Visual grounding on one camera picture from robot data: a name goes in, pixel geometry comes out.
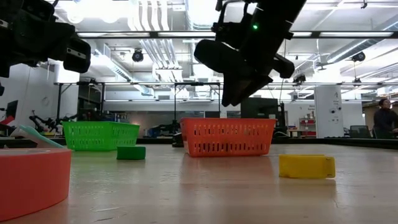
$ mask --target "yellow block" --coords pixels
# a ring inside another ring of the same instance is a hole
[[[336,176],[335,158],[325,155],[279,155],[279,177],[322,179]]]

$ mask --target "green block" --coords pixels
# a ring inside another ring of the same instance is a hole
[[[119,146],[116,159],[141,160],[145,159],[146,148],[144,146]]]

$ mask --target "table surface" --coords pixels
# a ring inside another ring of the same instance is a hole
[[[278,154],[317,153],[335,157],[335,179],[278,177]],[[312,144],[219,158],[147,145],[145,161],[74,152],[69,198],[4,223],[397,222],[398,151]]]

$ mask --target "ceiling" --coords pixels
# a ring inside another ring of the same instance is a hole
[[[133,14],[131,11],[130,1],[112,1],[112,0],[95,0],[97,4],[92,4],[90,10],[86,10],[85,18],[75,24],[79,32],[108,32],[108,31],[131,31],[128,26],[130,17],[139,19],[142,23],[142,12],[145,10],[145,4],[148,4],[147,18],[149,21],[149,28],[155,30],[154,21],[152,17],[152,2],[158,4],[158,23],[161,24],[160,7],[163,0],[148,1],[145,0],[131,0],[139,3],[139,15]],[[107,7],[100,7],[99,2],[108,2]],[[189,9],[186,9],[185,3],[189,3]],[[189,30],[190,22],[194,24],[201,24],[204,29],[211,27],[212,22],[218,19],[218,13],[214,11],[216,0],[172,0],[167,1],[167,23],[170,30]],[[366,31],[366,30],[383,30],[386,26],[386,21],[398,22],[398,0],[368,0],[366,9],[361,9],[363,1],[359,0],[307,0],[299,17],[295,21],[292,31]],[[60,1],[56,7],[56,14],[63,22],[70,22],[68,13],[72,13],[76,8],[74,1]],[[238,22],[243,14],[242,3],[232,3],[227,8],[225,21]],[[103,15],[116,15],[117,19],[114,23],[107,23],[103,21]],[[191,21],[187,20],[187,15],[190,15]],[[391,30],[398,30],[398,25],[392,27]],[[201,74],[195,73],[193,69],[192,57],[190,47],[192,40],[172,39],[172,47],[175,51],[175,56],[178,60],[178,65],[182,69],[182,78],[198,78]],[[389,39],[382,40],[368,48],[364,48],[363,52],[366,59],[363,62],[354,63],[347,61],[344,58],[340,62],[325,66],[325,71],[318,71],[314,69],[314,63],[325,63],[328,60],[328,55],[333,55],[339,49],[353,45],[362,40],[353,39],[293,39],[288,40],[279,49],[281,55],[285,55],[289,60],[293,61],[298,68],[295,75],[305,74],[307,81],[311,82],[352,82],[357,77],[362,77],[362,82],[383,82],[383,80],[391,80],[395,76],[398,77],[398,66],[395,67],[398,58],[398,40]],[[153,61],[147,55],[145,46],[142,41],[137,39],[98,39],[94,41],[96,48],[103,52],[103,46],[107,45],[111,50],[111,58],[116,61],[123,70],[130,73],[133,77],[136,75],[139,79],[149,77],[143,80],[144,82],[151,81],[154,76]],[[158,42],[157,45],[160,51],[166,58],[166,51],[163,45]],[[134,49],[144,48],[144,60],[142,62],[133,62],[132,53]],[[106,80],[112,82],[118,80],[115,74],[105,66],[103,63],[93,63],[90,71],[83,76],[95,77],[98,80]],[[281,82],[276,72],[270,74],[275,82]],[[222,82],[222,75],[212,72],[209,77],[209,82],[219,80]],[[378,86],[370,86],[358,90],[358,93],[369,93],[377,89]]]

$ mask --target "chair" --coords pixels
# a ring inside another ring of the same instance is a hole
[[[349,127],[349,135],[351,138],[372,138],[368,126],[366,125],[352,125]]]

